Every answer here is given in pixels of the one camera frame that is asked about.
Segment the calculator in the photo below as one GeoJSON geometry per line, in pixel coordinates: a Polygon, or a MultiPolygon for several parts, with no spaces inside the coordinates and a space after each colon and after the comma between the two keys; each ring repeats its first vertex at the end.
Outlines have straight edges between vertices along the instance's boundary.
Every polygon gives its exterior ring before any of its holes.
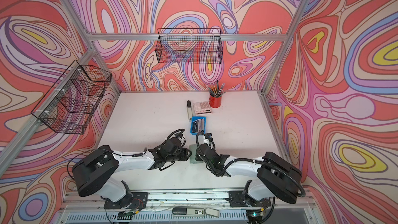
{"type": "Polygon", "coordinates": [[[195,115],[203,115],[211,113],[210,104],[208,101],[204,102],[195,102],[193,104],[193,109],[195,111],[195,115]]]}

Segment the vent grille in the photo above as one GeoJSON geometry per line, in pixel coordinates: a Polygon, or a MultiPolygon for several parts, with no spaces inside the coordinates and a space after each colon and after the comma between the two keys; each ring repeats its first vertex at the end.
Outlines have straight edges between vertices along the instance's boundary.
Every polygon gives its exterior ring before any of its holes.
{"type": "MultiPolygon", "coordinates": [[[[246,211],[221,210],[220,217],[205,215],[204,217],[184,217],[174,216],[171,211],[142,211],[132,217],[117,218],[117,212],[108,212],[108,217],[112,222],[153,222],[153,221],[191,221],[191,220],[245,220],[246,211]]],[[[98,223],[108,222],[105,212],[75,212],[69,213],[66,221],[61,218],[58,223],[98,223]]]]}

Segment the white table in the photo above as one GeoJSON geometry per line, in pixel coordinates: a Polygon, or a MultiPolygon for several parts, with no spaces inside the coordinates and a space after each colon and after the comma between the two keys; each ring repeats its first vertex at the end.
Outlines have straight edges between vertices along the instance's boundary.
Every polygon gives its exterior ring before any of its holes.
{"type": "MultiPolygon", "coordinates": [[[[195,144],[189,130],[187,104],[208,101],[206,92],[122,93],[99,143],[123,152],[142,152],[161,144],[169,133],[184,128],[186,146],[195,144]]],[[[219,108],[206,117],[218,154],[235,157],[261,157],[271,151],[279,155],[257,92],[226,92],[219,108]]],[[[211,189],[244,187],[249,177],[215,177],[204,163],[176,162],[160,172],[129,170],[114,173],[131,190],[211,189]]]]}

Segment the wall-mounted basket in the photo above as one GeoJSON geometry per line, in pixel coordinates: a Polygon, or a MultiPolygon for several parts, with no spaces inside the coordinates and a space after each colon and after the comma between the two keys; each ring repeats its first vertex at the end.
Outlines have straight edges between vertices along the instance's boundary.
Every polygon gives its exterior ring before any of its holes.
{"type": "Polygon", "coordinates": [[[159,28],[158,63],[221,64],[220,28],[159,28]]]}
{"type": "MultiPolygon", "coordinates": [[[[72,67],[72,64],[61,77],[72,67]]],[[[35,109],[47,97],[50,90],[31,112],[56,133],[83,134],[105,90],[111,83],[111,73],[96,66],[78,64],[74,70],[74,72],[70,71],[73,73],[70,79],[43,111],[35,109]]]]}

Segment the wall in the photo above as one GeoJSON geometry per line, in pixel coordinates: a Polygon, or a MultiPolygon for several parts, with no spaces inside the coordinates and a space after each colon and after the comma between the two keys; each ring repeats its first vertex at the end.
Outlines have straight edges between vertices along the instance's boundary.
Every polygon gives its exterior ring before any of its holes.
{"type": "Polygon", "coordinates": [[[398,222],[398,0],[311,0],[267,91],[326,223],[398,222]]]}
{"type": "MultiPolygon", "coordinates": [[[[59,0],[0,0],[0,149],[63,70],[85,52],[59,0]]],[[[67,191],[69,159],[96,147],[116,101],[108,89],[84,135],[42,125],[0,179],[0,223],[48,223],[67,191]]]]}
{"type": "MultiPolygon", "coordinates": [[[[299,0],[71,0],[89,32],[157,33],[164,27],[220,27],[224,33],[286,33],[299,0]]],[[[221,65],[157,64],[154,41],[99,41],[123,91],[259,90],[280,42],[224,42],[221,65]]]]}
{"type": "Polygon", "coordinates": [[[158,63],[156,41],[96,45],[122,91],[206,90],[217,80],[226,89],[261,90],[281,42],[238,41],[232,54],[224,45],[221,64],[158,63]]]}

